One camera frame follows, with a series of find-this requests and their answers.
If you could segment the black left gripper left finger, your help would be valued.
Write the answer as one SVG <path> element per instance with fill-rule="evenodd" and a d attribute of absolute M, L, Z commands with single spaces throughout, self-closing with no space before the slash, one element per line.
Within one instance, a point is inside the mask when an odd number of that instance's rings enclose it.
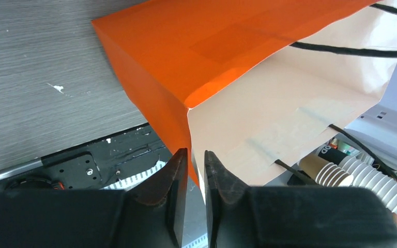
<path fill-rule="evenodd" d="M 127 247 L 181 247 L 188 150 L 178 149 L 155 174 L 128 191 Z"/>

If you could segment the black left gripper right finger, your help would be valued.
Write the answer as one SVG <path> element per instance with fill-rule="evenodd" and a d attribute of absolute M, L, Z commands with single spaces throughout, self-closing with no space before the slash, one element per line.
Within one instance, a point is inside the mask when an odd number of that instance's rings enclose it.
<path fill-rule="evenodd" d="M 252 247 L 247 184 L 225 168 L 214 152 L 206 150 L 204 155 L 209 247 Z"/>

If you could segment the orange paper bag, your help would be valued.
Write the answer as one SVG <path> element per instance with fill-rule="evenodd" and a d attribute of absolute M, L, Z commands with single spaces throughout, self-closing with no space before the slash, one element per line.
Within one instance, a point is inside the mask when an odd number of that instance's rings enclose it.
<path fill-rule="evenodd" d="M 382 98 L 397 58 L 294 42 L 397 50 L 397 15 L 373 1 L 147 1 L 93 20 L 127 96 L 204 178 L 213 151 L 264 185 Z"/>

